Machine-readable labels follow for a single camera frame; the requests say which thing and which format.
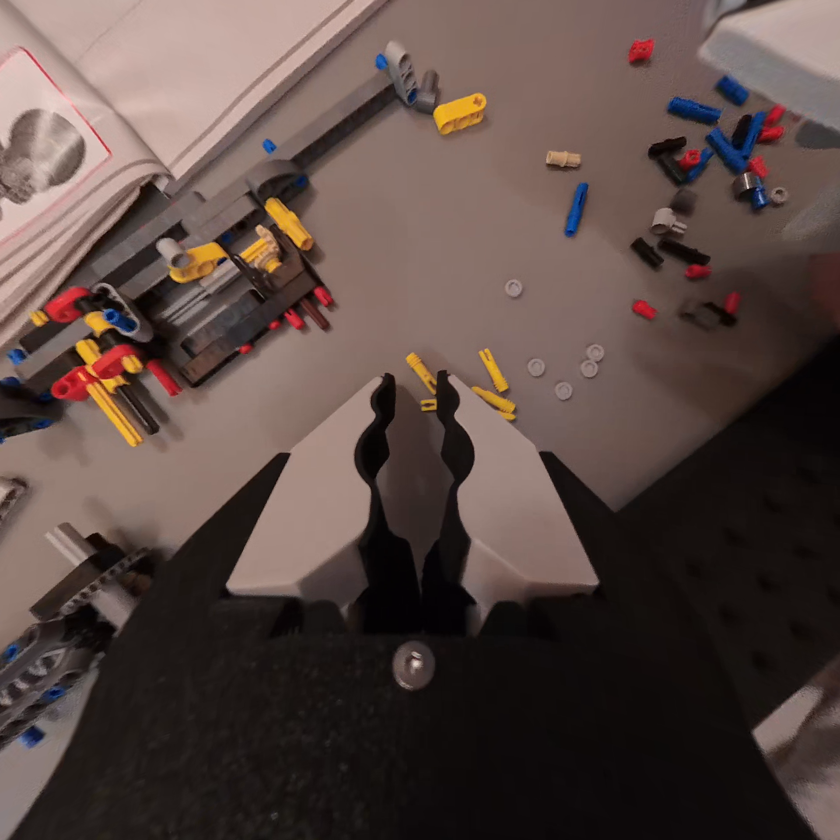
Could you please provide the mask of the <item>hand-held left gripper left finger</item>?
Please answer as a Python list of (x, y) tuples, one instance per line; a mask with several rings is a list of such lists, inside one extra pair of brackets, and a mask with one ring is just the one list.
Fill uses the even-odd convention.
[(226, 582), (236, 596), (351, 604), (368, 585), (360, 543), (373, 490), (356, 450), (376, 421), (374, 399), (393, 395), (381, 374), (290, 451)]

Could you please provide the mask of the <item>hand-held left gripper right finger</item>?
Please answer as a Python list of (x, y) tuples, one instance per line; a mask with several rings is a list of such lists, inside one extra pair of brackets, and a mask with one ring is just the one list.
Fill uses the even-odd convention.
[(535, 445), (446, 371), (437, 419), (452, 478), (437, 541), (446, 581), (472, 608), (593, 593), (598, 576)]

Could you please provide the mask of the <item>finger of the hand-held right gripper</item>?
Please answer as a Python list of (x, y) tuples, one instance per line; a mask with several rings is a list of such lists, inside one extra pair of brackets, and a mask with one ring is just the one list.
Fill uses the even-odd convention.
[(705, 2), (698, 56), (827, 130), (839, 130), (839, 2)]

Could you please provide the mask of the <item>pile of yellow lego pins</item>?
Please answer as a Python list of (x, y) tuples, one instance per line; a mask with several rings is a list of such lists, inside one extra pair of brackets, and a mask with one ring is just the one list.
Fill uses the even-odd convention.
[[(492, 383), (492, 389), (487, 390), (478, 386), (473, 386), (471, 389), (472, 392), (486, 404), (491, 406), (503, 419), (510, 423), (515, 422), (517, 419), (516, 404), (504, 396), (509, 391), (509, 383), (507, 379), (501, 372), (500, 367), (489, 349), (479, 351), (479, 357), (488, 372)], [(428, 398), (433, 397), (437, 398), (437, 394), (431, 395)]]

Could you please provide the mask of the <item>cluster of grey lego rings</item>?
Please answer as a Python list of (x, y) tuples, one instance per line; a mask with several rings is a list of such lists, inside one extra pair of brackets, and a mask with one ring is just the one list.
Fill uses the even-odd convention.
[[(505, 283), (504, 290), (509, 298), (519, 298), (523, 293), (523, 285), (518, 279), (509, 279)], [(579, 364), (580, 376), (585, 380), (595, 378), (605, 355), (605, 349), (599, 343), (588, 345), (584, 350), (584, 358)], [(540, 358), (531, 358), (527, 362), (527, 371), (532, 378), (540, 378), (546, 371), (546, 364)], [(574, 386), (569, 381), (559, 381), (553, 391), (559, 401), (568, 402), (574, 395)]]

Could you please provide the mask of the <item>pile of mixed lego pins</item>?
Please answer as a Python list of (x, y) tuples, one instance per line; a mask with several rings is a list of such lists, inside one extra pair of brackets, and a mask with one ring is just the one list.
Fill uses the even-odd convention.
[(780, 185), (769, 187), (769, 169), (760, 147), (783, 139), (788, 110), (775, 103), (768, 110), (743, 112), (729, 133), (720, 125), (722, 109), (698, 100), (674, 97), (668, 101), (666, 112), (672, 117), (708, 127), (706, 144), (701, 149), (690, 148), (687, 137), (678, 136), (648, 147), (648, 159), (667, 176), (676, 192), (668, 205), (654, 212), (648, 228), (652, 238), (637, 237), (630, 249), (651, 270), (660, 270), (665, 258), (670, 257), (684, 265), (687, 280), (706, 280), (711, 275), (711, 257), (684, 240), (687, 231), (684, 218), (697, 207), (697, 193), (692, 186), (716, 159), (733, 177), (733, 199), (748, 206), (753, 214), (760, 214), (768, 207), (785, 205), (790, 193)]

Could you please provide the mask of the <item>lego gear axle assembly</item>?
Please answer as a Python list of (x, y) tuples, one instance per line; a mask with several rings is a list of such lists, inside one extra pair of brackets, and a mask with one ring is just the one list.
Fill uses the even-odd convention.
[(41, 721), (95, 669), (131, 618), (164, 555), (124, 549), (63, 522), (46, 534), (71, 571), (30, 607), (33, 623), (2, 646), (1, 749), (43, 741)]

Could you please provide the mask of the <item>grey black lego chassis assembly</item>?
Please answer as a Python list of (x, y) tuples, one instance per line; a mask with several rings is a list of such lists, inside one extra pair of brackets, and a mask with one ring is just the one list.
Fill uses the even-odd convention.
[(154, 211), (30, 315), (2, 378), (2, 443), (47, 429), (91, 401), (131, 447), (160, 431), (139, 390), (153, 376), (169, 396), (208, 382), (285, 325), (331, 327), (334, 303), (311, 257), (314, 239), (290, 207), (309, 171), (394, 102), (438, 104), (438, 77), (417, 81), (391, 40), (361, 86), (211, 197), (142, 200)]

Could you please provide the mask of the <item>yellow lego connector block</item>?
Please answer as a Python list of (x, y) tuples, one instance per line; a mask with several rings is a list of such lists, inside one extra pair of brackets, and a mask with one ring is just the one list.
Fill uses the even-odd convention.
[(433, 111), (438, 134), (446, 136), (481, 123), (486, 108), (487, 98), (479, 92), (440, 103)]

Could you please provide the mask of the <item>lego instruction booklet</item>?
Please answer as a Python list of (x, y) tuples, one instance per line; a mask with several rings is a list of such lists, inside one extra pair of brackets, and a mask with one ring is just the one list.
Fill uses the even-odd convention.
[(1, 341), (152, 182), (185, 183), (384, 2), (1, 2)]

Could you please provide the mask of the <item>black perforated board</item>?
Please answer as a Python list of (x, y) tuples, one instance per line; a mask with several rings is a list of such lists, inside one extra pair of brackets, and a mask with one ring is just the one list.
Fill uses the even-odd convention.
[(619, 516), (759, 724), (838, 655), (838, 338)]

